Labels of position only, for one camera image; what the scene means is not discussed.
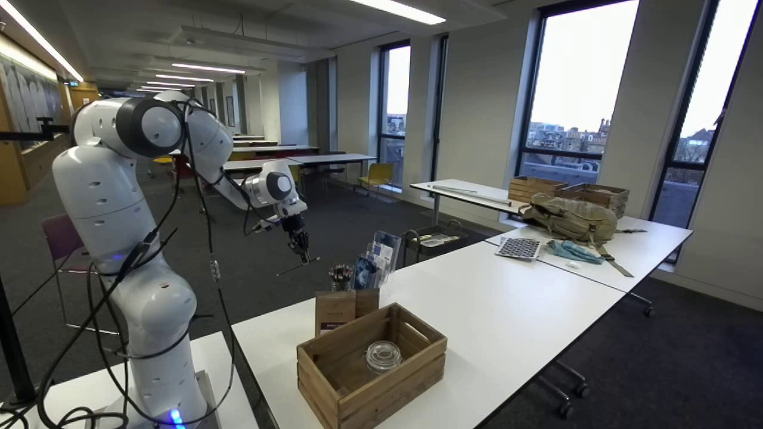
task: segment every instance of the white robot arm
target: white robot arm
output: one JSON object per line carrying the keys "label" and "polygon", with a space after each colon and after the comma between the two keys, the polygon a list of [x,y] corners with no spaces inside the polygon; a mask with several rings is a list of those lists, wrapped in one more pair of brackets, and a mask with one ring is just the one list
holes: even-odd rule
{"label": "white robot arm", "polygon": [[196,171],[237,207],[275,207],[290,247],[303,257],[308,233],[300,213],[308,206],[284,162],[267,162],[244,185],[228,182],[221,171],[232,154],[228,134],[209,112],[189,106],[147,98],[95,101],[77,114],[75,144],[53,162],[53,177],[106,287],[114,287],[114,275],[138,246],[150,256],[132,265],[113,293],[126,319],[132,398],[140,407],[132,407],[128,427],[156,427],[146,415],[166,427],[175,427],[177,417],[199,419],[208,404],[189,345],[196,296],[160,252],[158,224],[135,182],[134,158],[181,148]]}

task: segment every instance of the office room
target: office room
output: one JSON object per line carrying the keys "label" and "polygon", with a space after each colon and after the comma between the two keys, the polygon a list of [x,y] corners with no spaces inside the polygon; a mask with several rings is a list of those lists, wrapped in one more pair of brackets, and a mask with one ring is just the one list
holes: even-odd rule
{"label": "office room", "polygon": [[758,0],[0,13],[0,429],[763,427]]}

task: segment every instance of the gray carpet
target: gray carpet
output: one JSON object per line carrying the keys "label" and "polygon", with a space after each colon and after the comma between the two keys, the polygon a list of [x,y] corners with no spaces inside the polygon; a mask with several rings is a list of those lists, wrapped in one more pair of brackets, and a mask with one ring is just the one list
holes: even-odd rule
{"label": "gray carpet", "polygon": [[[163,171],[144,177],[156,213],[169,202],[169,179]],[[234,319],[298,302],[327,289],[327,272],[356,259],[374,232],[417,230],[431,213],[367,197],[348,188],[308,183],[312,251],[319,262],[293,266],[282,232],[244,237],[244,218],[221,197],[209,195],[214,220],[214,252],[225,269],[225,289]],[[0,207],[0,277],[11,306],[50,272],[50,257],[38,224],[63,213],[53,182],[42,182],[21,207]],[[178,233],[166,246],[169,265],[189,278],[200,301],[194,334],[221,325],[209,293],[209,256],[202,214],[189,183],[169,220]],[[67,302],[82,319],[84,281],[67,278]],[[481,427],[763,427],[763,315],[704,297],[675,287],[647,281],[640,287],[655,301],[655,318],[640,306],[618,306],[610,325],[592,328],[592,344],[571,351],[573,365],[588,376],[592,395],[574,401],[571,419],[553,415],[555,401],[537,387],[522,388]],[[34,380],[71,337],[63,328],[56,289],[45,289],[17,318]],[[85,337],[64,359],[58,380],[97,370],[95,342]],[[0,401],[10,398],[4,363],[0,363]]]}

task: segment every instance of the box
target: box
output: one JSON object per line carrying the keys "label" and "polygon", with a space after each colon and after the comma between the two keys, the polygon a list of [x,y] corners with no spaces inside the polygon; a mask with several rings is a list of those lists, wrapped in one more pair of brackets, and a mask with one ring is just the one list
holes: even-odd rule
{"label": "box", "polygon": [[314,296],[314,337],[380,309],[380,289]]}
{"label": "box", "polygon": [[563,185],[566,183],[560,183],[560,182],[516,177],[509,185],[509,201],[530,202],[531,195],[537,195],[537,194],[555,195],[555,191]]}
{"label": "box", "polygon": [[587,183],[587,185],[560,188],[555,195],[604,206],[613,209],[618,218],[622,218],[628,206],[628,194],[630,194],[628,188]]}
{"label": "box", "polygon": [[[394,342],[401,365],[364,363],[374,342]],[[447,373],[447,337],[401,306],[389,306],[296,348],[298,388],[329,429],[374,427],[433,387]]]}

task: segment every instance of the ceiling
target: ceiling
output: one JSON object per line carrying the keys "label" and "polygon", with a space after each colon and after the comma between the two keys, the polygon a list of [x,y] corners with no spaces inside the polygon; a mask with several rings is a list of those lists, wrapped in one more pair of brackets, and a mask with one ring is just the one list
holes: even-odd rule
{"label": "ceiling", "polygon": [[[401,40],[503,20],[505,0],[402,0],[447,16],[442,27],[399,20],[351,0],[14,0],[19,13],[100,89],[128,89],[169,69],[200,63],[267,69],[275,63],[332,57],[362,40]],[[4,20],[2,28],[42,63],[56,65]]]}

